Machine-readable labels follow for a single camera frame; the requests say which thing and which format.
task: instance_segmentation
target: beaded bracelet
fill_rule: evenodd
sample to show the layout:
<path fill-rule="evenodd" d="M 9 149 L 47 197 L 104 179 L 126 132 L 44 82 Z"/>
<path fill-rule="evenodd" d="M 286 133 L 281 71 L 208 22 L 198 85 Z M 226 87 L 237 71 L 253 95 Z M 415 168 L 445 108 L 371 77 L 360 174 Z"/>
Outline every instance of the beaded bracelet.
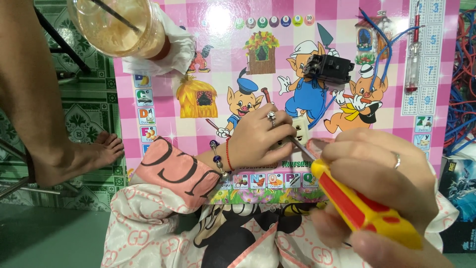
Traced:
<path fill-rule="evenodd" d="M 217 164 L 217 167 L 220 169 L 222 178 L 227 178 L 228 176 L 230 176 L 231 171 L 226 172 L 223 170 L 223 163 L 221 162 L 221 156 L 217 154 L 218 145 L 220 145 L 220 143 L 218 143 L 216 140 L 210 141 L 210 148 L 213 150 L 213 153 L 215 154 L 215 156 L 213 157 L 213 162 L 215 162 Z"/>

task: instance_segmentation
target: napkin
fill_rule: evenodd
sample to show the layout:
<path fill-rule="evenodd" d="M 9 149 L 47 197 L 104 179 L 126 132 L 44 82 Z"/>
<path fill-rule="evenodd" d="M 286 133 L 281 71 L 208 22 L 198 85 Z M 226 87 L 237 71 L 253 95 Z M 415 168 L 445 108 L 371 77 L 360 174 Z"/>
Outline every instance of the napkin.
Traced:
<path fill-rule="evenodd" d="M 188 70 L 195 56 L 194 36 L 175 23 L 154 3 L 152 12 L 158 14 L 158 18 L 164 26 L 165 34 L 170 41 L 168 55 L 159 61 L 150 61 L 134 57 L 122 58 L 122 69 L 125 73 L 156 76 L 177 70 L 182 74 Z"/>

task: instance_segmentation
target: silver ring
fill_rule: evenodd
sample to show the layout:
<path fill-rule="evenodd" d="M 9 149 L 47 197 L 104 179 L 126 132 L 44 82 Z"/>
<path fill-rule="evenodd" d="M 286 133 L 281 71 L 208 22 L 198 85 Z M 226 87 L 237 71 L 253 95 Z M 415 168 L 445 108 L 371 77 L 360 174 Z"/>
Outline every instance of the silver ring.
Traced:
<path fill-rule="evenodd" d="M 273 127 L 275 127 L 276 122 L 274 120 L 276 119 L 276 113 L 273 112 L 273 111 L 269 111 L 268 114 L 266 115 L 266 117 L 268 118 L 268 120 L 271 121 L 271 123 L 273 124 Z"/>
<path fill-rule="evenodd" d="M 395 155 L 395 158 L 397 159 L 397 163 L 395 164 L 395 166 L 393 167 L 394 169 L 397 169 L 398 166 L 400 166 L 400 154 L 399 153 L 395 153 L 395 152 L 392 152 L 394 155 Z"/>

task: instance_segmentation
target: foot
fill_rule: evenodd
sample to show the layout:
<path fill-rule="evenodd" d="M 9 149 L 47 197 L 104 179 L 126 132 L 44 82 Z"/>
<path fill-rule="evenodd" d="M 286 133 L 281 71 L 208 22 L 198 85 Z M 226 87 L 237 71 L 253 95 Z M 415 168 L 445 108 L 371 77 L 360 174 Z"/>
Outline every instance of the foot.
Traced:
<path fill-rule="evenodd" d="M 122 140 L 116 134 L 103 131 L 92 144 L 71 143 L 71 148 L 64 148 L 61 159 L 49 155 L 32 158 L 37 183 L 40 186 L 53 186 L 110 165 L 122 155 Z"/>

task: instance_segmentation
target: plastic cup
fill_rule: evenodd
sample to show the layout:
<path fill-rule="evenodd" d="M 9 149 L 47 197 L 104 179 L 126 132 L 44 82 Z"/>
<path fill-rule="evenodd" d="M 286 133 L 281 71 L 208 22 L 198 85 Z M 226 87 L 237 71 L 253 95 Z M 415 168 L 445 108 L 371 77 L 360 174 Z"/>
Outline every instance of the plastic cup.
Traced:
<path fill-rule="evenodd" d="M 170 41 L 158 18 L 158 4 L 149 0 L 103 0 L 139 32 L 91 0 L 68 0 L 68 12 L 82 36 L 99 52 L 111 57 L 161 60 Z"/>

